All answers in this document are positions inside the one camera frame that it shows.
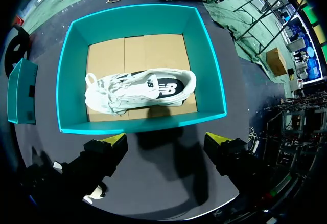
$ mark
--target black logo patch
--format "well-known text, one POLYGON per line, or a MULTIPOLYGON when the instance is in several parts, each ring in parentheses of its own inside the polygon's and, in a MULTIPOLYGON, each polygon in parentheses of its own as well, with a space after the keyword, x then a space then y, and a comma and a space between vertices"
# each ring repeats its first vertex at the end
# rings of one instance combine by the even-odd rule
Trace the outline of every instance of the black logo patch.
POLYGON ((153 87, 153 81, 151 79, 147 79, 148 87, 153 87))

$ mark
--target cardboard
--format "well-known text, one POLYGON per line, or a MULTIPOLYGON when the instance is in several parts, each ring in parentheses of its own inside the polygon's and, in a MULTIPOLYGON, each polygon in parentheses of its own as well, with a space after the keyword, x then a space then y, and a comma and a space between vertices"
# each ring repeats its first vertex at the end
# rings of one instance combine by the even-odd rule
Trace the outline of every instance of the cardboard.
MULTIPOLYGON (((118 38, 89 46, 86 72, 97 78, 133 73, 151 68, 190 70, 183 35, 159 34, 118 38)), ((87 107, 90 122, 131 120, 197 112, 194 93, 179 107, 151 106, 128 110, 121 116, 96 112, 87 107)))
POLYGON ((266 53, 267 64, 275 76, 287 74, 286 62, 278 48, 274 48, 266 53))

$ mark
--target teal box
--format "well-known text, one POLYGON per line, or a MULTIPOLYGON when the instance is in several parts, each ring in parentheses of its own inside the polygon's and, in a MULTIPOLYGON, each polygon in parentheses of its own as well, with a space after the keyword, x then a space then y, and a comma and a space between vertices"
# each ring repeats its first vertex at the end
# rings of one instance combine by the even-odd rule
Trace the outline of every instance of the teal box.
POLYGON ((59 61, 57 116, 60 132, 108 135, 181 127, 224 117, 227 113, 216 54, 196 8, 143 4, 97 12, 71 23, 59 61), (191 70, 197 77, 197 113, 88 122, 85 75, 88 46, 116 38, 183 34, 191 70))
POLYGON ((21 59, 9 76, 7 114, 12 123, 35 124, 34 91, 37 65, 21 59))

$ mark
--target new balance logo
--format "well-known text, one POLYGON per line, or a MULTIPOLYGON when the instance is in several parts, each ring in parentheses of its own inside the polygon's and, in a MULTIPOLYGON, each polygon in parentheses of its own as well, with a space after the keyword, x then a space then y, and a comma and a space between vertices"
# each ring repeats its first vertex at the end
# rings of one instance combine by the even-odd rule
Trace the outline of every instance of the new balance logo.
POLYGON ((176 83, 159 84, 159 93, 163 95, 172 95, 176 92, 176 83))
POLYGON ((147 79, 148 87, 153 87, 153 81, 151 79, 147 79))

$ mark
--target shoelace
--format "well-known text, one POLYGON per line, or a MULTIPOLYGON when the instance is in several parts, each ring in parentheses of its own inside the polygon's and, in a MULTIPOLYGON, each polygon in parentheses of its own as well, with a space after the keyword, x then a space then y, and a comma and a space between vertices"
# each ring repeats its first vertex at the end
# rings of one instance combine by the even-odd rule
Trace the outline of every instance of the shoelace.
POLYGON ((110 104, 115 103, 117 100, 120 102, 118 106, 120 106, 122 100, 119 96, 115 95, 113 92, 116 90, 119 90, 121 88, 127 88, 128 86, 131 85, 131 82, 128 82, 129 80, 133 79, 133 77, 124 77, 124 78, 117 78, 120 74, 114 75, 111 80, 107 83, 102 82, 102 86, 99 86, 99 82, 95 76, 95 74, 93 73, 87 73, 85 76, 85 82, 88 86, 88 88, 93 87, 95 88, 95 91, 106 95, 107 99, 108 99, 108 106, 111 109, 113 114, 116 114, 113 111, 113 108, 111 107, 110 104))

